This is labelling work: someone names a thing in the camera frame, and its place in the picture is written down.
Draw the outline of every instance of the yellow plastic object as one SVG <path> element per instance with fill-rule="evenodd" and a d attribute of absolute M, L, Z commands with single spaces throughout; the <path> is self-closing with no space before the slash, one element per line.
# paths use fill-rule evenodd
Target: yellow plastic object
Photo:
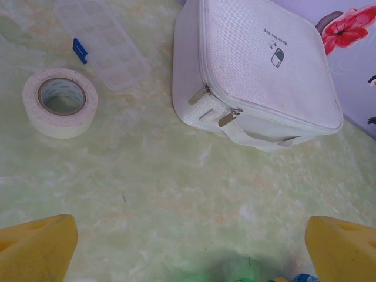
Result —
<path fill-rule="evenodd" d="M 0 229 L 0 281 L 63 282 L 77 240 L 68 215 Z"/>
<path fill-rule="evenodd" d="M 311 217 L 305 243 L 320 282 L 376 281 L 376 229 Z"/>

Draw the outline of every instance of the green object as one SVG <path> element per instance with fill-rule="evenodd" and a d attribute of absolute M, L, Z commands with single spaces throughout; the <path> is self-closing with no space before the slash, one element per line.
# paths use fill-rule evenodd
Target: green object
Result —
<path fill-rule="evenodd" d="M 241 278 L 241 279 L 237 280 L 236 282 L 255 282 L 255 281 L 250 280 L 250 279 L 246 279 L 246 278 Z"/>

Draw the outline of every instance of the roll of tape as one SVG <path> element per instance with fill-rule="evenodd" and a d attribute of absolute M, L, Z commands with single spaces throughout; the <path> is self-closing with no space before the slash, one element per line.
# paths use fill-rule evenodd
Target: roll of tape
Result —
<path fill-rule="evenodd" d="M 30 122 L 44 135 L 57 139 L 77 137 L 94 120 L 98 96 L 92 83 L 74 70 L 46 69 L 32 75 L 22 92 Z M 68 99 L 75 107 L 68 111 L 52 109 L 53 98 Z"/>

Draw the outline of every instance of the bag handle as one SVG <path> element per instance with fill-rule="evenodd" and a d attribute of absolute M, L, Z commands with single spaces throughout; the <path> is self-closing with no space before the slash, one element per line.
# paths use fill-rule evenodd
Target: bag handle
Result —
<path fill-rule="evenodd" d="M 296 139 L 301 137 L 292 138 L 281 142 L 270 142 L 263 139 L 257 139 L 249 136 L 241 127 L 235 122 L 238 113 L 229 112 L 228 106 L 224 105 L 213 95 L 200 96 L 197 102 L 198 109 L 210 109 L 206 114 L 200 117 L 203 123 L 213 124 L 217 126 L 236 144 L 243 146 L 256 147 L 262 151 L 271 152 L 276 150 L 283 150 L 292 147 Z"/>
<path fill-rule="evenodd" d="M 220 128 L 232 142 L 243 146 L 256 147 L 263 151 L 289 149 L 294 144 L 294 140 L 299 138 L 296 137 L 282 142 L 270 142 L 263 139 L 253 138 L 243 129 L 241 129 L 241 127 L 234 120 Z"/>

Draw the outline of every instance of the clear plastic box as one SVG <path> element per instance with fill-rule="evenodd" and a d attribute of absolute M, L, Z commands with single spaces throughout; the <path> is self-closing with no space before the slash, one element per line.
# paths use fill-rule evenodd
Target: clear plastic box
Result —
<path fill-rule="evenodd" d="M 121 90 L 149 76 L 147 60 L 104 2 L 57 0 L 54 11 L 109 89 Z"/>

